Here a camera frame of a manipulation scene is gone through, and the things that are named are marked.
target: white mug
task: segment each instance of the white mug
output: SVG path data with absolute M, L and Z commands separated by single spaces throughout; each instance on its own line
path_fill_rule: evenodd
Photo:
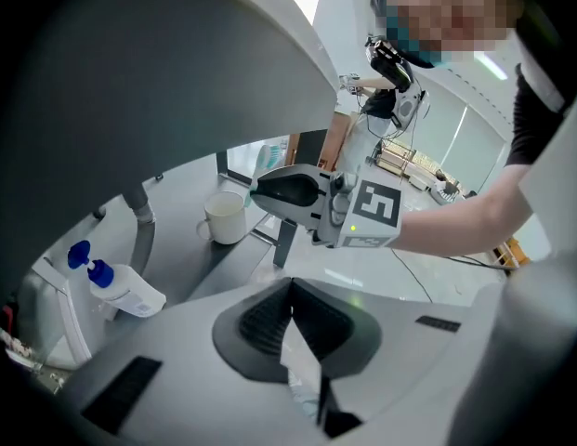
M 220 244 L 235 244 L 247 234 L 244 215 L 244 198 L 234 191 L 215 193 L 203 206 L 205 220 L 197 224 L 197 234 L 207 241 Z M 202 228 L 207 225 L 210 234 L 203 236 Z

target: blue bottle cap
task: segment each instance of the blue bottle cap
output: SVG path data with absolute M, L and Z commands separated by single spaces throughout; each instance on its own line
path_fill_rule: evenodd
M 98 287 L 109 287 L 114 279 L 114 271 L 102 259 L 95 259 L 94 268 L 87 269 L 87 276 L 90 281 Z
M 88 240 L 80 241 L 74 244 L 67 253 L 67 265 L 71 269 L 78 269 L 83 264 L 90 262 L 90 242 Z

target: white bottle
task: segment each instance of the white bottle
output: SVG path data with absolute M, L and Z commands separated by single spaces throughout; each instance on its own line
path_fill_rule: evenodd
M 88 265 L 90 292 L 111 306 L 138 317 L 160 312 L 166 296 L 151 287 L 133 268 L 123 264 L 109 266 L 101 259 Z

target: black t-shirt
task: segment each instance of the black t-shirt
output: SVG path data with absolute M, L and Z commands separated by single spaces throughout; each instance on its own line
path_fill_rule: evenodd
M 395 89 L 377 89 L 370 96 L 361 112 L 378 117 L 379 119 L 390 119 L 393 108 L 396 105 Z
M 563 120 L 561 114 L 550 111 L 533 92 L 521 73 L 513 109 L 513 141 L 506 165 L 531 165 L 557 132 Z

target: mug rim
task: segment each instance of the mug rim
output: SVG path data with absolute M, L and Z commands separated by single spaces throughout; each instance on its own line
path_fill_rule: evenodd
M 209 210 L 208 206 L 207 206 L 213 198 L 215 198 L 217 195 L 220 195 L 222 193 L 231 193 L 232 195 L 236 195 L 237 197 L 239 197 L 239 199 L 241 200 L 241 205 L 238 206 L 235 211 L 233 211 L 232 213 L 228 213 L 227 215 L 217 215 L 216 213 L 212 213 L 212 211 Z M 244 197 L 240 193 L 237 193 L 236 191 L 232 191 L 232 190 L 221 190 L 221 191 L 217 191 L 216 193 L 212 193 L 207 198 L 205 203 L 203 204 L 203 210 L 205 211 L 205 213 L 208 216 L 218 216 L 218 217 L 232 216 L 232 215 L 236 215 L 237 213 L 239 213 L 243 209 L 244 209 Z

